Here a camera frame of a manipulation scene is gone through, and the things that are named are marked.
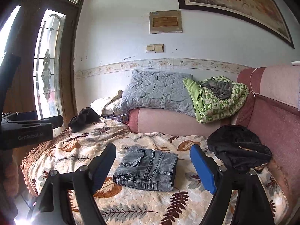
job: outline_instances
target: bed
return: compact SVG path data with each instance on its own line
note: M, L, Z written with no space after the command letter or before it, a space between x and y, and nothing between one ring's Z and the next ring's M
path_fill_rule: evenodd
M133 133L123 123L100 118L80 132L63 131L52 141L40 144L23 160L21 169L29 192L38 196L51 169L60 173L88 165L108 143L117 149L115 162L95 195L96 204L107 224L199 224L212 199L199 179L189 157L193 144L198 144L206 155L221 165L221 160L208 150L206 136L172 136L163 133ZM172 192L143 191L118 186L112 175L131 146L177 153L178 163ZM285 194L265 168L259 178L268 197L276 224L288 210ZM238 192L232 192L223 224L230 224ZM69 201L76 224L83 224L75 194L69 191Z

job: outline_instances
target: gray quilted pillow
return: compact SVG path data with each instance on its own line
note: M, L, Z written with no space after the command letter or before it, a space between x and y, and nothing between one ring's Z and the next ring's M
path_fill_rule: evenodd
M134 69L130 84L122 94L118 108L163 108L195 117L193 101L183 85L187 73L149 72Z

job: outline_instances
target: light switch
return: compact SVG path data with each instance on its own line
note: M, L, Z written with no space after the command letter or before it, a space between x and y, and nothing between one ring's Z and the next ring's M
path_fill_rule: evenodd
M153 52L154 51L154 45L147 45L146 52Z
M164 52L164 45L163 44L155 44L154 52Z

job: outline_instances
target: green blanket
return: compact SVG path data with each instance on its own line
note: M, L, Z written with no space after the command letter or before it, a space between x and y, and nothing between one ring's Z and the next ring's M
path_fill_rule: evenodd
M224 76L212 79L224 82L231 81ZM192 79L185 78L183 83L192 97L196 119L199 123L209 123L232 116L243 106L249 94L249 89L246 85L232 82L231 97L227 100L221 100L210 89L202 87Z

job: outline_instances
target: folded jeans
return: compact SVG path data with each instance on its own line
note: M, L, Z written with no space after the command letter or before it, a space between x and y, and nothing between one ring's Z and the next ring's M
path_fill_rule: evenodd
M113 174L118 185L147 191L172 191L178 155L130 147Z

